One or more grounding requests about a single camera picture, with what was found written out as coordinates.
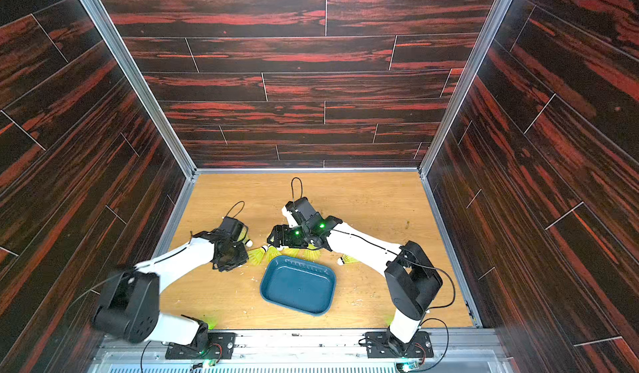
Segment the yellow shuttlecock one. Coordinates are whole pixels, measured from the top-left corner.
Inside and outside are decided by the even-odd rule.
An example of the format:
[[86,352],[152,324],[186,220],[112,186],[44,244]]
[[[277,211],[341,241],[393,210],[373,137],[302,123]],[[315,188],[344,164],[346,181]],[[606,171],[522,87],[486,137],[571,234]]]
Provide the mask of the yellow shuttlecock one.
[[258,266],[263,261],[267,251],[268,251],[268,246],[261,246],[259,248],[254,248],[249,250],[247,252],[248,263],[251,266]]

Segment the yellow shuttlecock two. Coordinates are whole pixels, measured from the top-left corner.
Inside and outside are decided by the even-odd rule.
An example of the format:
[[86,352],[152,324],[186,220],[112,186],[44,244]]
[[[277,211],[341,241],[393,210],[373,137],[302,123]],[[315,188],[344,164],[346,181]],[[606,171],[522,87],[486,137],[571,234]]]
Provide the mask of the yellow shuttlecock two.
[[349,264],[354,264],[354,263],[359,263],[359,261],[355,258],[353,258],[352,256],[348,256],[348,255],[343,255],[341,257],[338,258],[337,260],[337,264],[339,266],[344,266],[344,265],[349,265]]

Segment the yellow shuttlecock three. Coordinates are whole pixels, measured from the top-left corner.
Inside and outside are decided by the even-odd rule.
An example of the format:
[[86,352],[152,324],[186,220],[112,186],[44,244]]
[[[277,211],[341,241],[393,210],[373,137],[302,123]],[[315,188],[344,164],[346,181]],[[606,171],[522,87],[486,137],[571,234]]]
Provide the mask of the yellow shuttlecock three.
[[281,252],[274,246],[268,246],[264,254],[264,261],[269,264],[278,256],[281,256]]

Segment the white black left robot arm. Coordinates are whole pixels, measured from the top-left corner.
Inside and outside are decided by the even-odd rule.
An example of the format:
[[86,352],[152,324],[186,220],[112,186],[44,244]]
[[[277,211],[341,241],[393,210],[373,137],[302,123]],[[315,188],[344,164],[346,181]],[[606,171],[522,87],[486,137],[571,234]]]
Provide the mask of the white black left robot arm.
[[93,328],[132,344],[167,342],[203,353],[209,348],[208,324],[162,313],[161,293],[200,266],[223,272],[246,264],[247,234],[244,225],[201,231],[172,251],[114,271],[101,290]]

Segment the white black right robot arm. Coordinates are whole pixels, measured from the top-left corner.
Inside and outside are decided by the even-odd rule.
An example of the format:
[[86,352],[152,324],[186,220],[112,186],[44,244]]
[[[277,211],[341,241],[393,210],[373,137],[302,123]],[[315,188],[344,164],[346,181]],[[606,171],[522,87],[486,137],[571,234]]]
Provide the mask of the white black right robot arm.
[[387,343],[407,346],[421,327],[444,281],[414,241],[404,245],[379,240],[335,217],[322,217],[313,208],[282,208],[287,223],[273,227],[266,242],[276,248],[307,248],[337,252],[370,267],[386,279],[395,306]]

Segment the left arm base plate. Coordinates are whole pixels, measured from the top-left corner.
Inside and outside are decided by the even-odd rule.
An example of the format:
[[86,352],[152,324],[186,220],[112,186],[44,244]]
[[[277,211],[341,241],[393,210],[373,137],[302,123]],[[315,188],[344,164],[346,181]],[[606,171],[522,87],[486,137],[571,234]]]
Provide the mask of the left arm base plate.
[[165,359],[169,361],[185,360],[230,360],[233,356],[237,334],[231,331],[209,331],[205,347],[198,351],[192,346],[170,343]]

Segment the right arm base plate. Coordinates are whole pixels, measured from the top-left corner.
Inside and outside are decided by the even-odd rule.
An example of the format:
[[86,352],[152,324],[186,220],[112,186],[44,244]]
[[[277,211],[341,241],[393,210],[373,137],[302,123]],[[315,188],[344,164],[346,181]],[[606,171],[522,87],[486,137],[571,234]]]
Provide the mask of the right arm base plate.
[[429,333],[426,331],[417,331],[407,343],[403,343],[389,330],[368,331],[358,344],[365,349],[369,359],[427,359],[434,356]]

